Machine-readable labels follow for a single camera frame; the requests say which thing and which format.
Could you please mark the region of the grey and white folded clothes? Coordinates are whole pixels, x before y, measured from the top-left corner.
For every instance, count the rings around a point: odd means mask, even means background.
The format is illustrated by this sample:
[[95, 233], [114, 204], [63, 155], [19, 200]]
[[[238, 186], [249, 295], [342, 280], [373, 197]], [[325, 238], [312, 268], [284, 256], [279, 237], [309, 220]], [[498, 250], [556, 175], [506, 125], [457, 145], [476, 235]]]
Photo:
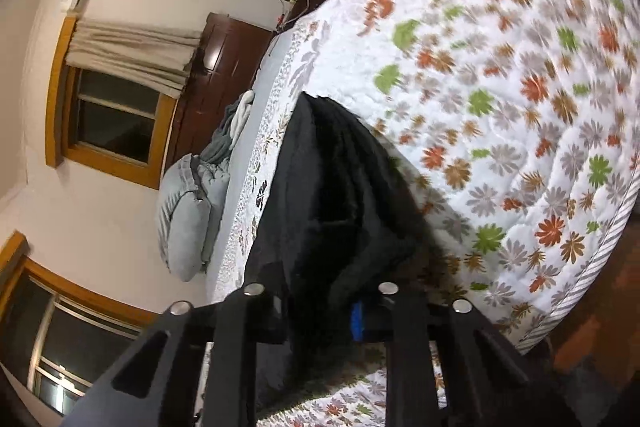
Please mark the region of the grey and white folded clothes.
[[231, 155], [235, 143], [246, 125], [252, 109], [255, 93], [247, 90], [224, 109], [224, 117], [212, 134], [212, 139], [200, 154], [201, 160], [207, 164], [217, 165]]

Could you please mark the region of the grey pillow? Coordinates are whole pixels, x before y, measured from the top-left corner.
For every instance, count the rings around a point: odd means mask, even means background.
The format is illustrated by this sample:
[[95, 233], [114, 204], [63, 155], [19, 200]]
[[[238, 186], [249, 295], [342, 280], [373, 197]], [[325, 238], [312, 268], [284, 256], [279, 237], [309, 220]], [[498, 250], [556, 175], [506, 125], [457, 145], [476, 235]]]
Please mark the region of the grey pillow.
[[219, 232], [230, 173], [228, 162], [207, 164], [186, 154], [160, 181], [156, 229], [160, 257], [180, 281], [204, 271]]

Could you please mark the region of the wooden framed window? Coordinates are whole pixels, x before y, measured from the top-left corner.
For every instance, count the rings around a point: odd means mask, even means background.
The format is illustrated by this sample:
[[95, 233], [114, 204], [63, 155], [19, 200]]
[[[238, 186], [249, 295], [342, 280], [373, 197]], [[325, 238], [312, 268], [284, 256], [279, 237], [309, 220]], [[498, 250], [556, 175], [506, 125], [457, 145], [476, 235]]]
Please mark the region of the wooden framed window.
[[77, 17], [64, 17], [44, 124], [44, 162], [65, 159], [149, 188], [160, 186], [177, 101], [122, 79], [66, 64]]
[[1, 245], [1, 376], [42, 425], [58, 425], [156, 314], [89, 291]]

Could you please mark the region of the grey bed sheet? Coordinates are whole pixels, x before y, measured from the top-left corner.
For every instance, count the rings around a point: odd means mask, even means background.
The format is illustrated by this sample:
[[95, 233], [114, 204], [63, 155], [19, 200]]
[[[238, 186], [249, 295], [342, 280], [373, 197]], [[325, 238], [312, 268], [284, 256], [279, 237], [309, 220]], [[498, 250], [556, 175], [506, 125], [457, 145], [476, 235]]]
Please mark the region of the grey bed sheet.
[[283, 135], [297, 95], [288, 85], [302, 37], [288, 30], [272, 40], [253, 84], [250, 117], [232, 150], [220, 229], [206, 271], [206, 296], [219, 303], [245, 280], [245, 267], [269, 197]]

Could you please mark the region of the dark wooden headboard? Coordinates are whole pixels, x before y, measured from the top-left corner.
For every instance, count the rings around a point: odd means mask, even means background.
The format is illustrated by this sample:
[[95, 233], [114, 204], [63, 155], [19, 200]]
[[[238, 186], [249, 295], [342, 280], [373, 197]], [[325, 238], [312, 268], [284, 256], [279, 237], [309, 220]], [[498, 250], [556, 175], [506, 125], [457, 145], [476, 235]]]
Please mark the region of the dark wooden headboard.
[[252, 87], [272, 36], [268, 29], [209, 14], [171, 124], [166, 167], [203, 150], [226, 107]]

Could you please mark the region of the beige curtain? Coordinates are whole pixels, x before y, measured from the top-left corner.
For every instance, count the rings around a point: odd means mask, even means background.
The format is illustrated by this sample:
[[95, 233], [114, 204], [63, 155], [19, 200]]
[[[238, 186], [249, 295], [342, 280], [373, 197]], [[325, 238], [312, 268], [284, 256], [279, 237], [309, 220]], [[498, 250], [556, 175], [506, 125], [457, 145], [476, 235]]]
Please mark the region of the beige curtain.
[[180, 98], [190, 77], [201, 31], [83, 18], [76, 23], [65, 61]]

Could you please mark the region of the white floral quilt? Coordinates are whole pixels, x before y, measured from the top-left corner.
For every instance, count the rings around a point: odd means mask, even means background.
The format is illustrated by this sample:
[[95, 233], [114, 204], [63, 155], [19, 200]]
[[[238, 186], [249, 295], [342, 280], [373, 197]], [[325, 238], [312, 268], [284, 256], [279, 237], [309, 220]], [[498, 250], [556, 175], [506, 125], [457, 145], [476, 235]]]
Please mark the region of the white floral quilt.
[[440, 293], [533, 348], [639, 194], [639, 0], [328, 0], [288, 85], [359, 116], [445, 254]]

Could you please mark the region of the black pants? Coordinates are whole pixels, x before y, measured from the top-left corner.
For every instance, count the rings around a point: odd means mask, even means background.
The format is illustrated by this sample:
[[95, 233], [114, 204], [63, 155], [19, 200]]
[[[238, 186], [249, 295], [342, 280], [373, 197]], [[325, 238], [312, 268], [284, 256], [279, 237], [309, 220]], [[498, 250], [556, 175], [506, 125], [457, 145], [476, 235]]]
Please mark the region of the black pants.
[[349, 355], [352, 307], [435, 239], [381, 143], [330, 98], [299, 95], [245, 265], [284, 278], [286, 339], [257, 349], [256, 409], [274, 410]]

